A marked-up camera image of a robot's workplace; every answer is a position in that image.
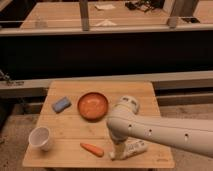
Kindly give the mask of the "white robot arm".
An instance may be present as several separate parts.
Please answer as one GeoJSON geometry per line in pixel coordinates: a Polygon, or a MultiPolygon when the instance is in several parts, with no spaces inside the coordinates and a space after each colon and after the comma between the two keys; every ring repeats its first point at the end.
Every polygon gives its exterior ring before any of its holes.
{"type": "Polygon", "coordinates": [[[140,102],[122,96],[107,116],[106,124],[115,144],[128,137],[213,158],[213,120],[142,116],[140,102]]]}

